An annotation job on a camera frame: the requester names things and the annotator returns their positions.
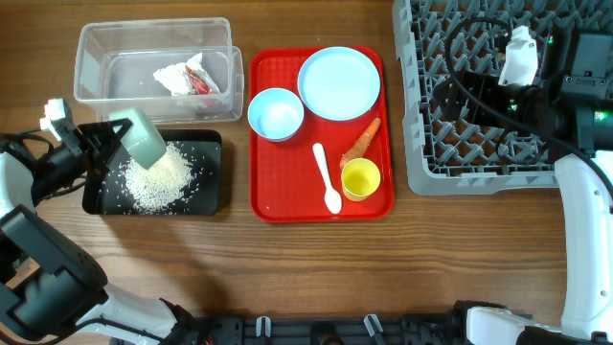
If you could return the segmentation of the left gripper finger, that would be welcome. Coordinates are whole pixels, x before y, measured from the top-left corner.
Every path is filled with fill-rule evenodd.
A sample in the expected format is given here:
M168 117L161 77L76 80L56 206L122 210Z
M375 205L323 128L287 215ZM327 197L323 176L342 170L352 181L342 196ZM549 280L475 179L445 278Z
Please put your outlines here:
M98 169L100 171L108 170L108 163L122 146L123 144L120 139L114 139L100 149L100 153L98 155Z
M132 122L127 118L79 125L83 137L92 142L120 141L131 128Z

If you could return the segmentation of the green bowl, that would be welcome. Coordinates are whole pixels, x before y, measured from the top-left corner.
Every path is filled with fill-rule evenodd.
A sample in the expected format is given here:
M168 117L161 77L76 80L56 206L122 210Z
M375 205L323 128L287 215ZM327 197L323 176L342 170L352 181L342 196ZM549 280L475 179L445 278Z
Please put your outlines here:
M127 153L148 170L166 153L166 143L149 116L140 108L127 108L108 114L109 121L128 119L132 126L121 138Z

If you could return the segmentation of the white rice pile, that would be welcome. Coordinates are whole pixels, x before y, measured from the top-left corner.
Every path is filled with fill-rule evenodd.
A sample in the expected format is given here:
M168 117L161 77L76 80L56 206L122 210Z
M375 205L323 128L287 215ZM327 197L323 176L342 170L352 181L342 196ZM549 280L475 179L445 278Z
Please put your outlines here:
M196 181L204 168L198 168L195 147L187 142L167 142L166 153L149 169L141 167L133 158L119 164L117 184L119 196L132 202L132 211L139 214L172 215L170 209L186 204L199 189Z

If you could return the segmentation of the white napkin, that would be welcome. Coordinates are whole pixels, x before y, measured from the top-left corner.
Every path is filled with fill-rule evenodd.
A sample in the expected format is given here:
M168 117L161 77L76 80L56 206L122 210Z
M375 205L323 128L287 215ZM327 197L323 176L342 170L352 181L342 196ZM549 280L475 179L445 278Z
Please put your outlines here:
M220 89L209 73L203 68L202 59L203 54L198 53L189 58L186 62L180 62L158 69L153 73L153 77L168 89L173 96L197 95L194 92L186 71L186 66L189 66L200 78L213 88L211 94L219 94Z

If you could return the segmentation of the red foil wrapper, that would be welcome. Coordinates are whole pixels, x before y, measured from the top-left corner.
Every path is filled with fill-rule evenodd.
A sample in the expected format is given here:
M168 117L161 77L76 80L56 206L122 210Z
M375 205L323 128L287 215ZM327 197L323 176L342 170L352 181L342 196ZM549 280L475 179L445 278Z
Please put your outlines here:
M213 92L213 88L210 87L206 81L204 81L202 78L200 78L193 69L191 69L189 66L186 66L186 71L188 74L188 78L192 83L194 92L197 95L207 95L207 94L211 94Z

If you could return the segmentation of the orange carrot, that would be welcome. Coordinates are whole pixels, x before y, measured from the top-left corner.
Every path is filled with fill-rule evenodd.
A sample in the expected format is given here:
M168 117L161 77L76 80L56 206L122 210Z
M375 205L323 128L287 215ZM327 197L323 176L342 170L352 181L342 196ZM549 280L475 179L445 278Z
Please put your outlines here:
M374 118L371 121L368 127L355 141L353 146L346 153L343 154L339 162L340 169L343 169L353 159L361 158L364 156L366 150L368 149L372 140L374 139L380 125L381 125L380 118Z

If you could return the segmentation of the light blue bowl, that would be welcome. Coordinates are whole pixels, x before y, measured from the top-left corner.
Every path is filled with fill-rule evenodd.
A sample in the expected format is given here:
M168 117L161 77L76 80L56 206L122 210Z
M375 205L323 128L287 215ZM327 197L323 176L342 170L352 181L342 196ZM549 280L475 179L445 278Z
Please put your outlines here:
M282 142L301 127L305 109L292 91L273 87L259 92L248 105L247 119L251 129L261 138Z

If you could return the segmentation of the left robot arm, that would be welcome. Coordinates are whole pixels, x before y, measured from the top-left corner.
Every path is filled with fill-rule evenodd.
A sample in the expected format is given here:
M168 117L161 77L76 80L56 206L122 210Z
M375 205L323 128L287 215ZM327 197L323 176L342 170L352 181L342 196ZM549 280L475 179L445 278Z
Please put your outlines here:
M78 333L114 344L202 344L207 331L188 311L109 284L84 249L44 221L35 206L83 173L101 173L133 120L53 123L63 143L36 159L30 134L1 137L1 322L7 344L58 344Z

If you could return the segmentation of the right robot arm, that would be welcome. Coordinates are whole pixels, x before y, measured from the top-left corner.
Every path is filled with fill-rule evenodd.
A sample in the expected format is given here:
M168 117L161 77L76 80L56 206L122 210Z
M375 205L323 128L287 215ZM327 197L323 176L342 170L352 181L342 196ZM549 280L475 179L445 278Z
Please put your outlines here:
M543 57L525 26L506 30L499 76L458 72L452 43L444 43L448 71L435 99L448 120L472 103L475 125L538 136L549 147L565 217L567 283L558 329L505 307L461 309L467 344L609 344L612 341L612 102L607 97L607 56L612 36L603 31L557 30Z

